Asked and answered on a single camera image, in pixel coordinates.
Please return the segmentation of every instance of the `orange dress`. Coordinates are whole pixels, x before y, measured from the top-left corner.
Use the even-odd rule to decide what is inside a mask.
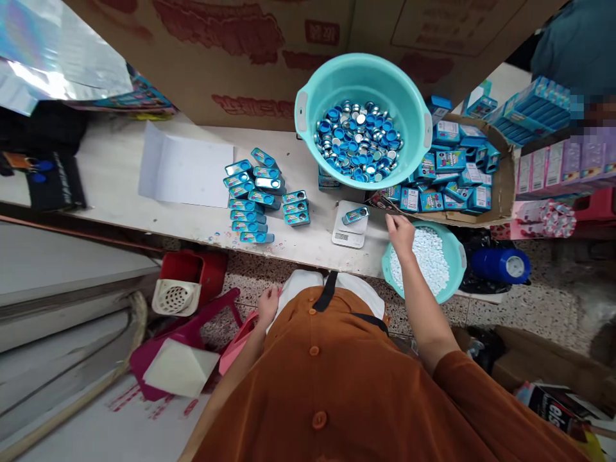
[[[430,377],[355,294],[300,292],[229,396],[195,461],[586,461],[462,352]]]

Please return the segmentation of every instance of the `digital kitchen scale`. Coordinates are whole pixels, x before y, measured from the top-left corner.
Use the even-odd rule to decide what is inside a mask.
[[[332,242],[343,247],[362,248],[366,238],[366,229],[368,228],[368,220],[370,217],[365,217],[359,221],[345,225],[342,222],[342,217],[351,210],[365,207],[365,204],[357,202],[340,201],[338,210],[336,211],[336,221],[334,222],[334,231],[332,232]]]

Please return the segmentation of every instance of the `teal plastic basin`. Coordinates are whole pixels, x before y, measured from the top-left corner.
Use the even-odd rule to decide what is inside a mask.
[[[378,183],[362,183],[338,173],[316,149],[316,123],[325,111],[345,99],[374,102],[388,110],[404,140],[398,167]],[[295,98],[295,130],[317,163],[337,181],[357,189],[377,190],[406,180],[432,144],[432,117],[419,90],[398,66],[374,55],[349,53],[323,64]]]
[[[413,225],[415,228],[432,228],[436,231],[438,237],[443,240],[443,254],[447,264],[449,265],[449,281],[447,282],[445,289],[441,290],[436,296],[436,301],[439,304],[443,304],[449,300],[454,293],[456,293],[460,283],[462,282],[462,278],[464,277],[464,271],[466,271],[466,253],[464,252],[464,247],[460,244],[457,237],[443,225],[432,223],[431,221],[414,221]],[[383,255],[381,260],[383,265],[383,274],[385,275],[385,281],[387,281],[387,283],[394,288],[398,295],[404,298],[404,288],[399,287],[396,284],[393,279],[393,275],[391,274],[392,252],[394,252],[394,249],[391,243],[389,243],[387,250],[385,251],[385,255]]]

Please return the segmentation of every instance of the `small box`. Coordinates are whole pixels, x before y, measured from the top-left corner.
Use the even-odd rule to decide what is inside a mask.
[[[445,185],[445,188],[443,189],[443,194],[446,194],[447,196],[451,197],[454,200],[457,200],[458,202],[466,202],[470,195],[470,189],[462,188],[458,186],[458,183],[451,182]]]
[[[419,195],[422,212],[438,212],[443,210],[443,195],[440,192],[424,192]]]
[[[265,209],[261,204],[254,201],[229,198],[229,209],[232,210],[247,210],[248,212],[256,212],[263,214]]]
[[[299,214],[288,214],[284,216],[284,222],[292,227],[309,225],[310,215],[308,215],[308,212],[302,212]]]
[[[287,204],[287,203],[299,202],[299,201],[303,201],[307,199],[308,197],[306,195],[306,192],[304,190],[301,190],[301,191],[290,192],[289,194],[283,195],[282,203]]]
[[[443,208],[445,210],[457,210],[458,212],[464,210],[466,208],[466,201],[458,202],[454,198],[443,195]]]
[[[236,162],[235,164],[231,164],[225,167],[225,172],[227,172],[228,176],[232,176],[243,171],[250,171],[251,168],[252,165],[250,164],[250,161],[244,159],[240,160],[239,162]]]
[[[265,151],[260,150],[259,148],[254,148],[250,155],[254,157],[255,160],[264,167],[275,169],[278,168],[278,166],[276,165],[276,160],[274,160],[271,155],[267,154]]]
[[[282,206],[282,213],[285,215],[292,213],[302,213],[308,211],[308,203],[306,201],[293,202]]]
[[[482,146],[488,137],[474,125],[459,125],[460,146]]]
[[[280,175],[280,170],[268,169],[266,167],[254,167],[252,169],[252,174],[255,178],[269,178],[271,180],[278,180],[279,178],[282,178]]]
[[[419,191],[417,189],[402,188],[400,209],[407,212],[419,212]]]
[[[238,186],[238,185],[241,185],[242,183],[246,183],[247,181],[250,181],[250,180],[251,178],[248,172],[240,172],[236,175],[223,178],[223,183],[225,184],[225,187],[228,189],[228,188],[232,188],[233,186]]]
[[[432,114],[432,126],[438,124],[453,109],[451,101],[440,96],[431,96],[425,104]]]
[[[486,144],[484,145],[486,149],[486,164],[485,164],[485,169],[484,171],[486,173],[494,173],[496,172],[496,170],[499,169],[499,163],[501,161],[501,153],[498,151],[498,149],[496,149],[494,146],[492,146],[491,143],[486,141]]]
[[[234,199],[241,199],[246,197],[247,194],[255,189],[255,184],[252,181],[242,183],[241,185],[233,186],[229,188],[229,194]]]
[[[231,229],[236,232],[267,232],[268,226],[256,221],[232,221]]]
[[[392,202],[400,202],[402,188],[400,185],[388,187],[387,189],[382,189],[381,194]]]
[[[250,191],[248,193],[248,200],[258,202],[267,209],[278,210],[280,208],[280,202],[276,200],[276,197],[266,192]]]
[[[422,163],[413,173],[415,181],[430,182],[436,178],[436,165],[434,161],[434,153],[427,152],[424,154]]]
[[[272,180],[271,178],[256,178],[255,186],[258,187],[264,193],[274,194],[275,196],[282,196],[286,194],[287,189],[284,187],[284,180]]]
[[[432,180],[432,186],[439,184],[447,184],[452,181],[457,181],[460,174],[458,172],[437,173],[436,178]]]
[[[460,144],[460,131],[457,122],[440,121],[436,124],[432,144],[457,146]]]
[[[483,177],[481,172],[477,169],[477,165],[473,162],[467,162],[466,167],[458,178],[458,185],[460,187],[473,187],[479,186],[483,183]]]
[[[257,223],[265,223],[267,218],[265,215],[256,212],[247,212],[245,210],[231,210],[231,220],[233,221],[255,221]]]
[[[483,213],[492,209],[492,188],[477,186],[470,191],[467,210]]]
[[[274,235],[270,233],[243,232],[239,235],[239,241],[243,243],[266,244],[274,241]]]
[[[466,152],[439,151],[435,155],[436,173],[461,172],[466,167]]]

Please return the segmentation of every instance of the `black strap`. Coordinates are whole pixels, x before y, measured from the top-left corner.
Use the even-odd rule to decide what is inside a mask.
[[[334,292],[336,291],[336,279],[338,278],[338,272],[332,271],[329,273],[329,277],[327,278],[327,282],[325,283],[325,287],[323,288],[323,293],[316,301],[316,303],[312,306],[312,308],[316,309],[318,312],[323,312],[329,306],[329,303],[332,301],[334,297]],[[365,322],[369,322],[372,325],[377,326],[381,329],[387,337],[389,337],[389,331],[387,330],[387,325],[383,322],[383,320],[378,319],[376,316],[372,316],[370,314],[361,314],[361,313],[351,313],[353,316],[357,316],[359,319],[364,320]]]

